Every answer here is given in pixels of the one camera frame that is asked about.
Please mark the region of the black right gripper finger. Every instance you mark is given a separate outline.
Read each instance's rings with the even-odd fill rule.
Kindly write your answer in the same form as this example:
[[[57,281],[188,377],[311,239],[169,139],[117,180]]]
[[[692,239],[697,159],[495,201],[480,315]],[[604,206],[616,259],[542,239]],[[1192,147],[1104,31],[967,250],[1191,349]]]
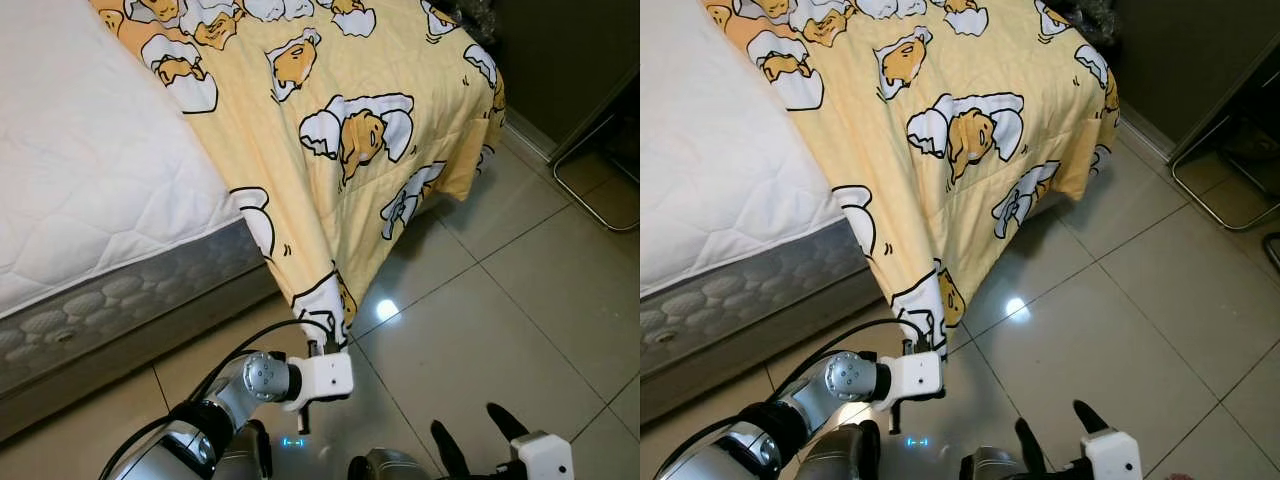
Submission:
[[[1096,436],[1101,433],[1111,430],[1111,426],[1103,421],[1101,416],[1084,401],[1074,399],[1071,402],[1071,407],[1089,436]]]
[[[431,438],[436,444],[436,451],[442,467],[445,471],[444,479],[465,479],[470,476],[466,458],[454,438],[439,420],[431,421]]]
[[[508,444],[530,434],[530,430],[522,422],[498,403],[488,402],[486,413]]]
[[[1036,434],[1032,431],[1028,421],[1019,417],[1014,425],[1014,430],[1019,440],[1021,460],[1027,470],[1024,474],[1020,474],[1020,476],[1047,475],[1048,470],[1044,462],[1044,452],[1036,439]]]

